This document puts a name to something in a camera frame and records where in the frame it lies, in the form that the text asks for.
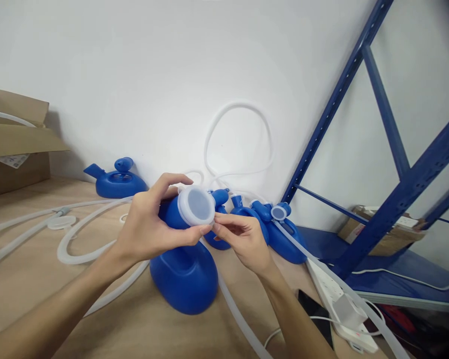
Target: cardboard box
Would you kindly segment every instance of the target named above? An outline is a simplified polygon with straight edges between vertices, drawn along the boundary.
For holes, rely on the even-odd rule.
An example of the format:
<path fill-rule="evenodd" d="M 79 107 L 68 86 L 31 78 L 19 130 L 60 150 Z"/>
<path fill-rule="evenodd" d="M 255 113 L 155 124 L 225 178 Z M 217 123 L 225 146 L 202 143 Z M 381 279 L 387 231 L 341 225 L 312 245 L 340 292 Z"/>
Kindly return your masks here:
<path fill-rule="evenodd" d="M 47 102 L 0 90 L 0 112 L 36 126 L 0 118 L 0 194 L 49 179 L 48 152 L 70 149 L 43 124 L 47 111 Z"/>
<path fill-rule="evenodd" d="M 359 216 L 370 220 L 378 207 L 356 206 L 353 212 Z M 418 228 L 422 226 L 422 221 L 412 219 L 409 214 L 401 217 L 386 234 L 383 239 L 373 248 L 369 255 L 389 257 L 409 244 L 415 243 L 424 238 L 426 231 L 421 231 Z M 344 227 L 339 231 L 338 236 L 348 243 L 353 243 L 356 237 L 364 229 L 365 225 L 350 218 Z"/>

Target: blue metal shelf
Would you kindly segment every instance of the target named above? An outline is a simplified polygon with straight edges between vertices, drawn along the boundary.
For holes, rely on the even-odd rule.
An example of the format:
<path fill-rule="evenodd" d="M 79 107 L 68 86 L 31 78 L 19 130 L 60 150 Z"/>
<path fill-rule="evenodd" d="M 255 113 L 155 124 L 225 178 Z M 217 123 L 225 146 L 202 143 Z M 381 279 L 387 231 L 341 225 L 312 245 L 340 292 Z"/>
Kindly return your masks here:
<path fill-rule="evenodd" d="M 381 26 L 392 2 L 393 0 L 378 0 L 376 2 L 281 201 L 291 203 L 296 191 L 301 190 L 365 225 L 364 229 L 351 245 L 338 238 L 334 233 L 323 234 L 323 231 L 319 231 L 318 235 L 317 232 L 307 230 L 309 236 L 312 238 L 319 238 L 318 244 L 312 244 L 316 246 L 316 255 L 318 257 L 321 255 L 322 257 L 332 254 L 334 264 L 332 270 L 341 278 L 351 281 L 356 288 L 360 288 L 360 290 L 363 291 L 368 290 L 369 293 L 379 293 L 381 296 L 406 297 L 409 300 L 414 298 L 418 301 L 442 301 L 443 303 L 449 304 L 449 291 L 440 292 L 429 287 L 423 288 L 424 286 L 415 283 L 411 285 L 404 279 L 399 279 L 396 276 L 388 277 L 389 275 L 387 276 L 383 273 L 374 275 L 366 274 L 361 276 L 361 278 L 354 278 L 355 275 L 352 274 L 353 271 L 362 268 L 364 265 L 374 266 L 366 268 L 376 268 L 375 265 L 388 265 L 392 266 L 392 268 L 407 272 L 408 274 L 404 275 L 413 278 L 419 279 L 424 276 L 429 280 L 429 283 L 432 283 L 433 278 L 436 280 L 436 276 L 439 276 L 439 281 L 441 283 L 449 284 L 449 281 L 444 281 L 444 279 L 449 279 L 449 272 L 444 271 L 444 269 L 410 251 L 403 250 L 399 255 L 392 257 L 368 257 L 371 250 L 379 243 L 386 233 L 392 229 L 396 221 L 405 213 L 447 164 L 449 164 L 448 123 L 424 151 L 417 162 L 412 167 L 409 165 L 401 136 L 391 110 L 391 105 L 388 101 L 381 76 L 379 75 L 370 48 L 374 36 Z M 326 134 L 326 130 L 336 114 L 336 111 L 363 60 L 365 61 L 368 70 L 376 102 L 400 178 L 398 185 L 369 221 L 348 211 L 339 204 L 333 203 L 306 189 L 301 183 L 314 154 Z M 431 226 L 436 220 L 442 220 L 449 223 L 448 220 L 441 218 L 447 209 L 449 209 L 449 194 L 440 201 L 428 216 L 426 216 L 427 221 L 429 222 L 427 227 Z M 371 281 L 366 281 L 363 277 L 371 278 Z"/>
<path fill-rule="evenodd" d="M 306 227 L 298 227 L 298 230 L 305 239 L 308 250 L 324 263 L 333 263 L 350 248 L 350 244 L 336 233 Z M 436 287 L 449 285 L 447 270 L 409 250 L 400 251 L 391 257 L 367 256 L 354 271 L 377 268 Z M 449 312 L 449 290 L 435 290 L 386 272 L 351 274 L 346 283 L 374 303 Z"/>

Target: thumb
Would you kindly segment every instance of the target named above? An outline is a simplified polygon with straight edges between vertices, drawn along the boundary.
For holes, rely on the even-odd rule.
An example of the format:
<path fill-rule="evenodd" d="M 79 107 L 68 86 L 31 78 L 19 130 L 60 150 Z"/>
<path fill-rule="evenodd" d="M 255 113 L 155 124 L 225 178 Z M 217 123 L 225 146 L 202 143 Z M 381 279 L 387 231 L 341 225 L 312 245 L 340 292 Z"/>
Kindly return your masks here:
<path fill-rule="evenodd" d="M 211 231 L 211 226 L 193 226 L 188 229 L 177 230 L 174 235 L 174 241 L 177 246 L 192 246 L 198 243 L 200 238 Z"/>
<path fill-rule="evenodd" d="M 213 232 L 216 234 L 217 237 L 227 242 L 229 245 L 234 244 L 234 240 L 236 239 L 236 235 L 233 234 L 229 229 L 227 229 L 225 226 L 214 223 L 213 224 Z"/>

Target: power strip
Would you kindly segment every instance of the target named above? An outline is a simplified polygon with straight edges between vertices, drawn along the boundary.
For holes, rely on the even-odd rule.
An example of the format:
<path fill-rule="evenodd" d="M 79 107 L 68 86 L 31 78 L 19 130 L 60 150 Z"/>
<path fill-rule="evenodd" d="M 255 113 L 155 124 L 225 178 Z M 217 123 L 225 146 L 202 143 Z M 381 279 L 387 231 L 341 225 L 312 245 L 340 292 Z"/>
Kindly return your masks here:
<path fill-rule="evenodd" d="M 323 302 L 324 307 L 328 310 L 331 319 L 338 320 L 336 312 L 333 308 L 333 303 L 338 300 L 340 296 L 344 294 L 343 290 L 331 277 L 329 277 L 321 268 L 310 260 L 306 261 L 309 273 L 313 278 L 314 285 L 318 291 L 319 297 Z M 363 350 L 375 353 L 378 350 L 378 346 L 374 341 L 372 336 L 357 333 L 351 329 L 347 329 L 339 324 L 333 323 L 336 333 L 346 339 L 349 345 L 356 350 L 361 352 Z M 358 327 L 358 330 L 362 332 L 367 332 L 364 324 Z"/>

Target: smartphone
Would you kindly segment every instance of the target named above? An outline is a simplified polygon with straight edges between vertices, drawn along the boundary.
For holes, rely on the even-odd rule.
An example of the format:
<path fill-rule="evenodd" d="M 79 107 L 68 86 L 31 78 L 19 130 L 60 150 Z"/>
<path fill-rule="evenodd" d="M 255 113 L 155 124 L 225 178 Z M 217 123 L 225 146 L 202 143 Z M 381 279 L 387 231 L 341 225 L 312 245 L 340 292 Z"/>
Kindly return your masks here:
<path fill-rule="evenodd" d="M 329 318 L 329 312 L 327 309 L 321 307 L 300 289 L 298 290 L 298 301 L 310 317 L 316 316 Z M 331 322 L 322 319 L 312 319 L 312 321 L 319 329 L 324 339 L 326 339 L 331 349 L 334 350 L 333 336 L 331 334 Z"/>

